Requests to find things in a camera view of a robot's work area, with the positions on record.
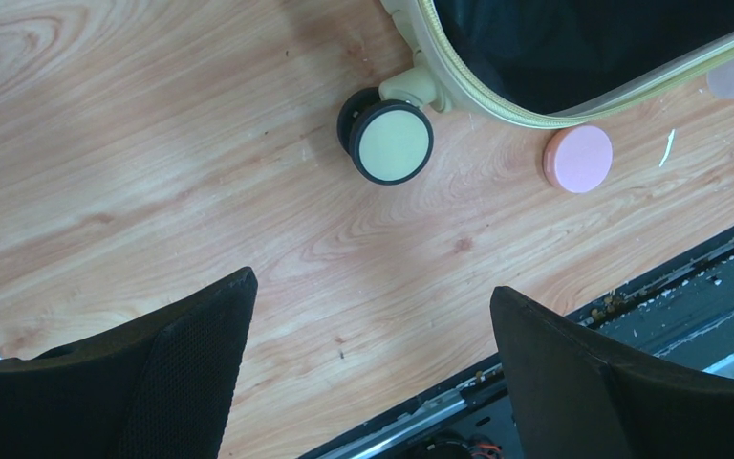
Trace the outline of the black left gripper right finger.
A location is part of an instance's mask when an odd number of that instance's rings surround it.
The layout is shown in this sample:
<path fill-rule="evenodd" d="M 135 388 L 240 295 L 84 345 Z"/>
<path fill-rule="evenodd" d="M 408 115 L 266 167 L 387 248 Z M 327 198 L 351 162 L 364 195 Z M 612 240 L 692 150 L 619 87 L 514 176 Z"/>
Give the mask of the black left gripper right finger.
<path fill-rule="evenodd" d="M 508 286 L 490 314 L 528 458 L 734 458 L 734 379 L 641 352 Z"/>

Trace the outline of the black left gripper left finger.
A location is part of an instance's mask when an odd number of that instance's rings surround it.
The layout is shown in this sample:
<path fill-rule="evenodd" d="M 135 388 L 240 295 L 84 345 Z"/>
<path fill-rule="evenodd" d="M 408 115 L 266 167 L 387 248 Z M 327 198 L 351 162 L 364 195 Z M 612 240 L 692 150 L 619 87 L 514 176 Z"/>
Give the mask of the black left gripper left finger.
<path fill-rule="evenodd" d="M 29 359 L 0 360 L 0 458 L 215 458 L 258 281 L 186 298 Z"/>

